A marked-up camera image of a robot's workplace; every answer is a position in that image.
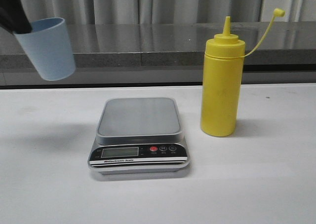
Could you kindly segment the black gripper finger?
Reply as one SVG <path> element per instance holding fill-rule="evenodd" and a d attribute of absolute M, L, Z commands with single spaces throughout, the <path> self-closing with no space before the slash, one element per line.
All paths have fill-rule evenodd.
<path fill-rule="evenodd" d="M 0 0 L 0 26 L 12 35 L 32 31 L 21 0 Z"/>

